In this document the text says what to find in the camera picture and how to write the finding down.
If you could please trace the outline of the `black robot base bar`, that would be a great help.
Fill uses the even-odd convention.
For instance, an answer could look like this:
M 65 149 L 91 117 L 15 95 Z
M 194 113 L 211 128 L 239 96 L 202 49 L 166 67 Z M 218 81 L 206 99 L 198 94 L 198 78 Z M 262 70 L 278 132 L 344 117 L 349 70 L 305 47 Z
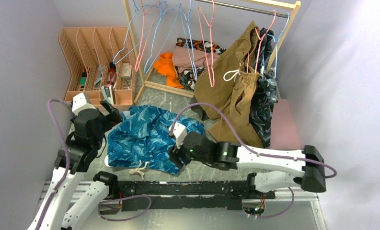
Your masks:
M 118 181 L 111 198 L 127 198 L 122 211 L 182 208 L 242 210 L 244 201 L 274 199 L 274 191 L 262 193 L 245 181 Z

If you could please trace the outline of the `olive green garment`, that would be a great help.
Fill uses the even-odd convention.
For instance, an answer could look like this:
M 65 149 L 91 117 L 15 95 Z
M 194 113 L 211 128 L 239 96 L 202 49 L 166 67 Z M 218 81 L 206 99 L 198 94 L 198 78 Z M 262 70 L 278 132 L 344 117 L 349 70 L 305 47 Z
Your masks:
M 191 103 L 191 104 L 195 104 L 195 103 L 197 103 L 197 102 L 198 102 L 197 99 L 193 96 L 193 97 L 191 98 L 190 103 Z M 202 108 L 200 105 L 194 105 L 194 106 L 192 106 L 190 109 L 191 109 L 193 112 L 195 112 L 195 113 L 199 116 L 199 118 L 200 118 L 202 121 L 205 121 L 205 120 L 208 120 L 208 119 L 209 119 L 208 115 L 206 114 L 206 112 L 203 110 L 203 108 Z

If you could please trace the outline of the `pink mat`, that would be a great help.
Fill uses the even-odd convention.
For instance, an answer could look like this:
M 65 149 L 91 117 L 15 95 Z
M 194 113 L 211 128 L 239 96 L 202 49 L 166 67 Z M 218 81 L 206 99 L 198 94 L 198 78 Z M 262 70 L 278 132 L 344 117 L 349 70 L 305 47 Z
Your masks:
M 296 125 L 287 99 L 279 99 L 274 105 L 271 121 L 271 145 L 273 150 L 299 150 L 302 148 Z

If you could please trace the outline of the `brown hanging shorts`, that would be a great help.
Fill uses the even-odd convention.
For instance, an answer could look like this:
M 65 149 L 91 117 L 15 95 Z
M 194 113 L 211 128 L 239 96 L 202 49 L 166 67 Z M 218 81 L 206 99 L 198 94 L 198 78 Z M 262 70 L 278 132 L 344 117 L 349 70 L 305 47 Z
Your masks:
M 195 83 L 194 97 L 202 103 L 209 119 L 216 122 L 208 130 L 216 141 L 236 142 L 236 135 L 249 146 L 263 144 L 249 122 L 252 97 L 257 89 L 259 73 L 252 67 L 252 52 L 258 47 L 254 21 L 242 35 L 213 63 L 215 85 L 210 86 L 208 72 Z

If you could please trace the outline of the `dark patterned hanging garment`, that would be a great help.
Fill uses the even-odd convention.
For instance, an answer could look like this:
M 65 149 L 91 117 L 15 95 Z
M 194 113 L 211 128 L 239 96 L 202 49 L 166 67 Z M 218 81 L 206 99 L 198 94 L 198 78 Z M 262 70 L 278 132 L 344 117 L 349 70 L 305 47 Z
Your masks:
M 274 105 L 277 102 L 277 82 L 274 73 L 266 71 L 268 61 L 273 53 L 272 42 L 274 32 L 262 28 L 260 36 L 268 33 L 259 48 L 255 50 L 258 58 L 257 71 L 262 73 L 257 80 L 257 89 L 252 97 L 249 122 L 255 129 L 263 147 L 269 148 L 271 145 L 271 121 Z

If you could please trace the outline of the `peach plastic desk organizer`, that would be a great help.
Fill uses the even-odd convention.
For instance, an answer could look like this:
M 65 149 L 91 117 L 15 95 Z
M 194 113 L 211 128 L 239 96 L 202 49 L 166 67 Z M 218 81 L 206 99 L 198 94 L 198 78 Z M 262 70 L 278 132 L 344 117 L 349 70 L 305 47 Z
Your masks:
M 71 72 L 65 100 L 72 101 L 81 92 L 88 94 L 91 103 L 100 107 L 104 99 L 101 86 L 107 84 L 110 63 L 116 65 L 113 104 L 119 110 L 134 105 L 137 74 L 122 78 L 123 64 L 134 65 L 137 58 L 127 27 L 64 27 L 58 37 Z

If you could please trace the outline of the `pink folded garment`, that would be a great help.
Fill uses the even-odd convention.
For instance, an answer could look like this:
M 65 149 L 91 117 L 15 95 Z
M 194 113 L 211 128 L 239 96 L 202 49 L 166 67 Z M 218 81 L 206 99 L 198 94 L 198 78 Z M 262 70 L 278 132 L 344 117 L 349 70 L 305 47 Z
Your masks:
M 211 45 L 205 43 L 207 46 L 204 48 L 203 43 L 194 43 L 193 46 L 188 48 L 186 45 L 176 45 L 173 52 L 173 64 L 178 68 L 192 68 L 195 65 L 198 67 L 207 67 L 207 64 L 211 66 L 211 58 L 216 61 L 219 58 L 219 54 L 215 51 L 211 52 Z

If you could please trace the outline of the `toothbrush blister pack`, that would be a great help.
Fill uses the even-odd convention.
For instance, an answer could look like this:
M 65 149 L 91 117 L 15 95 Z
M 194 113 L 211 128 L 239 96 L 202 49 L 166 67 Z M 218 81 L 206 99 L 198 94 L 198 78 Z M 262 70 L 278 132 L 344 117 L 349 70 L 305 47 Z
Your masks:
M 112 165 L 112 163 L 110 162 L 110 160 L 109 160 L 109 156 L 108 155 L 106 155 L 105 156 L 105 158 L 104 158 L 104 163 L 105 163 L 105 165 L 107 166 L 107 167 L 114 167 L 113 165 Z

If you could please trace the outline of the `black orange patterned garment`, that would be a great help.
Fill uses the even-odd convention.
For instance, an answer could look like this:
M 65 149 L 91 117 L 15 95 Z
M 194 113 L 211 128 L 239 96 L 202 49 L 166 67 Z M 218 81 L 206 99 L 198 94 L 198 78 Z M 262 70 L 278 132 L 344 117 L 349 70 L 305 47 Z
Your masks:
M 223 48 L 217 44 L 212 44 L 209 41 L 186 39 L 186 38 L 182 38 L 182 37 L 177 38 L 176 45 L 179 45 L 179 46 L 186 45 L 188 48 L 190 48 L 190 46 L 193 46 L 194 43 L 198 43 L 198 42 L 200 42 L 200 43 L 202 42 L 204 48 L 207 47 L 205 45 L 205 43 L 209 43 L 211 45 L 211 52 L 215 51 L 217 54 L 219 54 L 219 56 L 222 55 L 226 51 L 225 48 Z M 190 69 L 190 68 L 178 68 L 175 66 L 175 69 L 177 71 L 178 80 L 181 83 L 181 85 L 186 89 L 194 90 L 196 79 L 204 71 L 207 70 L 207 67 L 196 68 L 195 65 L 193 65 L 193 67 Z

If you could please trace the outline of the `blue leaf-print shorts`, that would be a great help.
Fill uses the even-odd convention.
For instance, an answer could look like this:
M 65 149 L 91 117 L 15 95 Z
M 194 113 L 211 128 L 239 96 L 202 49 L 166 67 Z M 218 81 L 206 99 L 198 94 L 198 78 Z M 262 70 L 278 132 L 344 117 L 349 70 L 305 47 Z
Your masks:
M 132 106 L 122 111 L 123 121 L 107 136 L 107 155 L 114 167 L 150 169 L 178 175 L 168 149 L 175 140 L 168 133 L 176 114 L 152 105 Z

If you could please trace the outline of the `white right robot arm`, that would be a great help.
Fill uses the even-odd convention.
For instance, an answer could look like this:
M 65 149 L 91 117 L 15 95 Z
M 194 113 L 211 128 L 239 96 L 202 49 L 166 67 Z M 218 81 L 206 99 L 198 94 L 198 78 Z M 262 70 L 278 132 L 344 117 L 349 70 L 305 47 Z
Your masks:
M 211 168 L 262 169 L 262 175 L 252 176 L 245 186 L 250 198 L 286 187 L 299 186 L 302 190 L 326 191 L 325 166 L 322 155 L 314 146 L 298 150 L 261 149 L 242 146 L 235 142 L 214 142 L 196 132 L 176 135 L 176 143 L 168 149 L 169 160 L 179 169 L 191 161 Z

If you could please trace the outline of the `wooden clothes rack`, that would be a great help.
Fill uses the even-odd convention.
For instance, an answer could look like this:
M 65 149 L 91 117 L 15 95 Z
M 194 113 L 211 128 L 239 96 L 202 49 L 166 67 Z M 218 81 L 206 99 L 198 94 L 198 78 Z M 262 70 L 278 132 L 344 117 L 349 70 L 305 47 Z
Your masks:
M 260 13 L 260 14 L 265 14 L 265 15 L 272 15 L 273 17 L 276 16 L 276 17 L 280 17 L 280 18 L 287 18 L 288 22 L 286 22 L 284 30 L 282 30 L 282 32 L 280 33 L 279 42 L 277 44 L 278 49 L 280 49 L 284 39 L 287 36 L 287 33 L 288 33 L 290 27 L 291 27 L 293 21 L 295 20 L 297 14 L 298 14 L 298 11 L 301 7 L 301 2 L 298 0 L 294 4 L 276 1 L 276 0 L 241 0 L 243 2 L 249 2 L 249 3 L 253 3 L 253 4 L 257 4 L 257 5 L 272 7 L 274 9 L 283 9 L 283 10 L 289 11 L 287 13 L 281 14 L 281 13 L 274 12 L 275 11 L 274 9 L 273 9 L 273 11 L 266 11 L 266 10 L 262 10 L 262 9 L 244 7 L 244 6 L 239 6 L 239 5 L 234 5 L 234 4 L 229 4 L 229 3 L 224 3 L 224 2 L 214 1 L 214 0 L 196 0 L 196 1 L 206 3 L 206 4 L 212 4 L 213 14 L 215 13 L 215 11 L 214 11 L 215 7 L 218 5 L 218 6 L 222 6 L 222 7 L 228 7 L 228 8 L 233 8 L 233 9 L 238 9 L 238 10 L 243 10 L 243 11 L 248 11 L 248 12 Z M 128 31 L 127 35 L 130 36 L 130 39 L 132 42 L 135 42 L 137 39 L 137 36 L 136 36 L 134 25 L 131 25 L 131 21 L 133 21 L 133 16 L 131 14 L 131 8 L 129 5 L 129 0 L 122 0 L 122 3 L 124 6 L 126 19 L 129 22 L 129 26 L 127 29 L 127 31 Z M 273 55 L 269 59 L 268 67 L 271 67 L 271 65 L 275 61 L 276 57 L 277 57 L 277 55 Z M 177 95 L 181 95 L 181 96 L 185 96 L 185 97 L 189 97 L 189 98 L 194 96 L 194 93 L 189 91 L 189 90 L 177 89 L 174 87 L 170 87 L 167 85 L 162 85 L 159 83 L 149 81 L 149 77 L 153 74 L 153 72 L 154 72 L 154 69 L 153 69 L 153 67 L 151 67 L 149 69 L 149 71 L 146 70 L 147 75 L 145 76 L 144 70 L 142 70 L 142 69 L 139 70 L 141 87 L 138 91 L 135 91 L 135 93 L 134 93 L 134 96 L 135 96 L 133 99 L 134 104 L 136 104 L 137 101 L 140 99 L 140 96 L 143 93 L 143 90 L 145 88 L 153 88 L 156 90 L 169 92 L 169 93 L 173 93 L 173 94 L 177 94 Z

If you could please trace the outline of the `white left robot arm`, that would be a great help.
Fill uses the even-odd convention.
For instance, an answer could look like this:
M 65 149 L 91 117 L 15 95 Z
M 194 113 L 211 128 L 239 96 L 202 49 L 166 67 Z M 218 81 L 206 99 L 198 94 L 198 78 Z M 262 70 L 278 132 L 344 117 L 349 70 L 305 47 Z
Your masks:
M 67 137 L 60 135 L 62 147 L 54 163 L 49 189 L 30 230 L 78 230 L 101 201 L 122 196 L 117 176 L 100 171 L 78 201 L 70 204 L 90 164 L 97 158 L 106 131 L 122 122 L 119 111 L 107 100 L 100 104 L 107 115 L 87 99 L 72 102 L 75 116 L 71 121 L 75 131 Z

